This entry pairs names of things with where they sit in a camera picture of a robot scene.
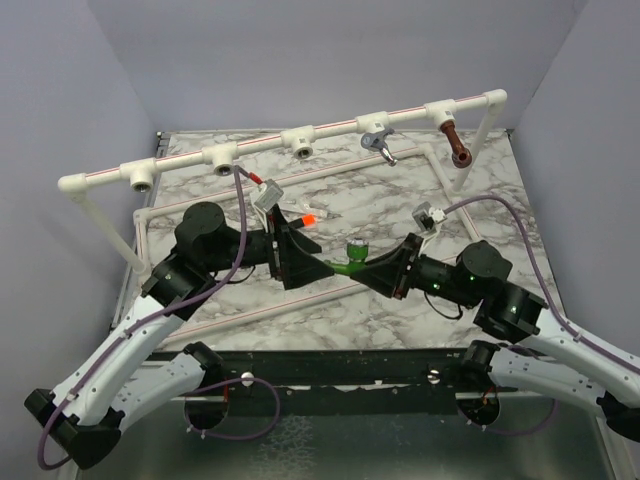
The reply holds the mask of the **green water faucet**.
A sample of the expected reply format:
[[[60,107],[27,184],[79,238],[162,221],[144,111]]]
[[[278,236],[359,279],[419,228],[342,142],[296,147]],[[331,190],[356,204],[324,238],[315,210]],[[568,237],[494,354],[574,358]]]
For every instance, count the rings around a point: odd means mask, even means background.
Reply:
[[[346,244],[346,263],[326,260],[325,263],[338,275],[350,276],[364,268],[369,253],[369,243],[362,238],[354,238]]]

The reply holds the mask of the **white pvc pipe frame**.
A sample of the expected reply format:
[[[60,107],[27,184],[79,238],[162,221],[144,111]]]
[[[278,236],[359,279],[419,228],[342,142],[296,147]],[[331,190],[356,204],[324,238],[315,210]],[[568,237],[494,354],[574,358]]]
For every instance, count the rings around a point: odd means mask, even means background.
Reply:
[[[150,269],[173,245],[170,231],[189,206],[213,201],[237,211],[232,181],[215,173],[219,160],[276,180],[285,200],[313,202],[339,214],[311,229],[328,259],[336,259],[354,236],[368,239],[380,253],[412,229],[409,210],[416,201],[446,204],[481,186],[478,166],[458,170],[450,164],[449,144],[439,132],[401,132],[392,143],[398,163],[389,167],[360,147],[359,131],[353,119],[277,133],[174,135],[166,154],[143,161],[155,186],[150,205],[133,215],[134,246],[90,197],[93,188],[120,182],[120,169],[65,177],[64,192],[128,264],[102,327],[110,330],[123,319]],[[389,300],[338,276],[285,291],[260,268],[246,284],[217,293],[163,347],[202,340],[221,350],[442,348],[463,347],[481,335],[471,313],[444,319],[418,293]]]

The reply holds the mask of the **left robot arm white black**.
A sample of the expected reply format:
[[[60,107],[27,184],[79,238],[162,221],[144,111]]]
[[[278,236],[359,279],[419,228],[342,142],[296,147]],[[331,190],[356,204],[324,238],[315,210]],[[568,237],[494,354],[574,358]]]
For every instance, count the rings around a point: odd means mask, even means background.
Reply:
[[[187,346],[171,362],[149,371],[142,363],[215,293],[229,284],[220,271],[266,264],[287,290],[328,278],[321,247],[286,221],[278,207],[265,230],[233,229],[216,203],[189,207],[174,231],[176,244],[151,271],[124,320],[90,358],[51,390],[25,400],[68,460],[86,470],[101,462],[122,434],[172,398],[220,385],[221,359],[202,343]]]

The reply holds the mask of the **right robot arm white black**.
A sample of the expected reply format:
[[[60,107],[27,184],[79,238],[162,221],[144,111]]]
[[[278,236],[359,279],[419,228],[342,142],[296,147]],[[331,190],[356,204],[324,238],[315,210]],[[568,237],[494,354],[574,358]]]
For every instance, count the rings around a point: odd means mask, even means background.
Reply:
[[[396,249],[364,263],[352,280],[388,298],[412,289],[474,309],[492,342],[475,341],[459,367],[461,383],[526,390],[578,406],[617,434],[639,439],[639,359],[558,322],[550,305],[509,281],[510,261],[485,241],[468,245],[454,264],[420,253],[410,234]]]

